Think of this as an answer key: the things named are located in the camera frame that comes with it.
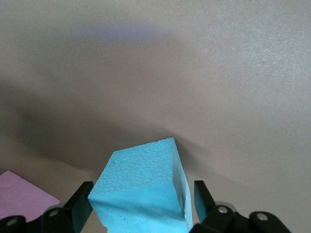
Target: pink block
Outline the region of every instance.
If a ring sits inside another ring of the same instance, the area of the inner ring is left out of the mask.
[[[0,219],[22,215],[30,222],[59,200],[11,171],[0,175]]]

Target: side face of blue block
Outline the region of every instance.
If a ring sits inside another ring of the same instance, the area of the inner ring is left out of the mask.
[[[109,233],[187,233],[192,227],[173,138],[114,152],[88,199]]]

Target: screw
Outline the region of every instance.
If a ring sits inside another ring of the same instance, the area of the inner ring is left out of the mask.
[[[263,214],[263,213],[258,213],[257,214],[257,218],[261,221],[267,221],[268,220],[268,217],[267,215]]]
[[[50,212],[50,213],[49,213],[49,216],[50,216],[50,217],[53,217],[53,216],[57,215],[58,212],[59,212],[59,211],[56,209],[56,210]]]
[[[227,208],[225,208],[224,206],[220,206],[220,207],[218,208],[218,211],[219,211],[220,213],[222,213],[222,214],[228,213]]]
[[[6,223],[6,225],[9,227],[9,226],[14,225],[16,222],[17,222],[17,217],[15,217],[15,218],[11,219],[10,221],[8,221]]]

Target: foam block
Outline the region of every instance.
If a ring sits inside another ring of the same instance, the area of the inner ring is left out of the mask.
[[[188,233],[190,190],[173,138],[116,151],[88,196],[109,233]]]

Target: light blue foam cube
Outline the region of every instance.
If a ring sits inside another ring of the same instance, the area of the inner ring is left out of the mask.
[[[112,154],[88,200],[108,233],[188,233],[190,190],[173,138]]]

